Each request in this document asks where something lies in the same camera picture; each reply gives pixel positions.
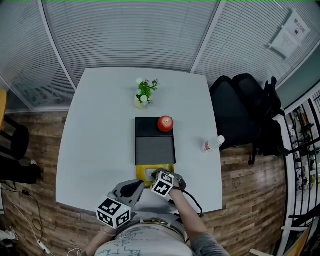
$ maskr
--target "white table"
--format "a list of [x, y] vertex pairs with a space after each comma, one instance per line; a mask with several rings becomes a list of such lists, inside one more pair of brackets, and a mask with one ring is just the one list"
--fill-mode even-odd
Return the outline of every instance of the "white table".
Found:
[[[158, 79], [154, 104], [134, 106], [137, 78]], [[147, 68], [87, 68], [66, 119], [57, 168], [56, 201], [95, 211], [97, 202], [121, 182], [136, 179], [135, 118], [174, 120], [176, 164], [186, 190], [211, 212], [222, 208], [220, 152], [202, 152], [217, 136], [206, 77]], [[186, 197], [198, 211], [192, 199]], [[136, 209], [173, 212], [167, 200], [145, 189]]]

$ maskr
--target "black stool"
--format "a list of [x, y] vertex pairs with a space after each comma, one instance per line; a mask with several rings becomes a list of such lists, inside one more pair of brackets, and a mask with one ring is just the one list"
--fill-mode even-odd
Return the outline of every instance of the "black stool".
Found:
[[12, 156], [16, 160], [21, 160], [24, 158], [28, 145], [29, 145], [29, 131], [27, 127], [17, 124], [6, 114], [4, 115], [4, 121], [15, 128], [15, 131], [12, 136], [0, 131], [0, 135], [7, 140], [11, 141], [10, 149], [0, 145], [0, 152], [3, 152], [9, 156]]

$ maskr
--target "red apple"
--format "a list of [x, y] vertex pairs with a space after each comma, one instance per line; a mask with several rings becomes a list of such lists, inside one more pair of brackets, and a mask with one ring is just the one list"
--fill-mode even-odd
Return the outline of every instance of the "red apple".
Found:
[[170, 116], [165, 115], [159, 118], [158, 128], [161, 132], [164, 132], [164, 133], [170, 132], [173, 127], [174, 127], [174, 121]]

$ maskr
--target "floor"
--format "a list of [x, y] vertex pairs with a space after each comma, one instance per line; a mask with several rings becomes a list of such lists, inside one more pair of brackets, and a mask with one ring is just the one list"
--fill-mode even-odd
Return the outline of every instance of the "floor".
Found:
[[[42, 178], [37, 184], [17, 184], [28, 190], [40, 204], [43, 243], [55, 256], [66, 256], [74, 248], [83, 248], [100, 229], [95, 216], [57, 205], [56, 175], [61, 138], [67, 113], [14, 114], [16, 122], [29, 129], [30, 143], [25, 159], [37, 161]], [[286, 205], [286, 178], [282, 157], [257, 156], [249, 166], [251, 146], [230, 148], [221, 153], [223, 209], [203, 217], [208, 230], [231, 256], [249, 255], [254, 248], [272, 253], [281, 237]], [[38, 219], [36, 202], [20, 193], [7, 192], [31, 222]], [[0, 222], [13, 226], [19, 248], [30, 256], [42, 256], [26, 220], [2, 191], [5, 216]]]

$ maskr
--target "wrist strap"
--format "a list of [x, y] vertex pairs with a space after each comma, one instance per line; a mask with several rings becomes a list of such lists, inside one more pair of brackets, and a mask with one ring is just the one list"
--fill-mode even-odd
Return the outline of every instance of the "wrist strap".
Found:
[[101, 230], [102, 232], [104, 232], [107, 236], [109, 236], [109, 237], [115, 237], [115, 236], [116, 236], [116, 233], [111, 234], [111, 233], [105, 231], [104, 227], [105, 227], [105, 226], [102, 226], [102, 227], [100, 228], [100, 230]]

